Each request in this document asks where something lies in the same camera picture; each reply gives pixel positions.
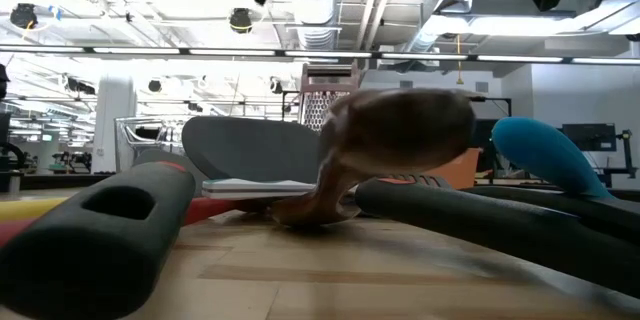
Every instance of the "white pillar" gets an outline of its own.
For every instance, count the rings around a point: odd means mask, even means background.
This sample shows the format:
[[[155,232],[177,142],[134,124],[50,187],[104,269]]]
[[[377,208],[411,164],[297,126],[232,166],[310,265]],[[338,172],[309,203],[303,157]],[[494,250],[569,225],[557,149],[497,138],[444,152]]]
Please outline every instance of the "white pillar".
[[[44,141],[51,136],[51,141]],[[40,145],[38,147],[38,169],[37,174],[52,175],[53,172],[49,170],[49,167],[55,163],[53,155],[60,151],[60,132],[58,131],[43,131],[40,138]]]
[[[116,171],[116,127],[115,119],[136,115],[137,96],[131,74],[109,72],[100,79],[98,107],[96,108],[96,129],[93,139],[93,159],[91,172]],[[118,149],[125,156],[133,157],[133,152]]]

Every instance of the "wooden floor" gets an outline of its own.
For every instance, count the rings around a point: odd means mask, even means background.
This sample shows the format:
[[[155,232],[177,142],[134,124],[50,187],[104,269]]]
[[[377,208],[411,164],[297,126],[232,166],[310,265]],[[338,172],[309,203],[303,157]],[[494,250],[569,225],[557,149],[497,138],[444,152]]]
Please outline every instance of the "wooden floor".
[[[184,228],[127,320],[621,320],[640,318],[629,311],[639,304],[399,223],[295,232],[237,212]],[[0,319],[22,318],[0,309]]]

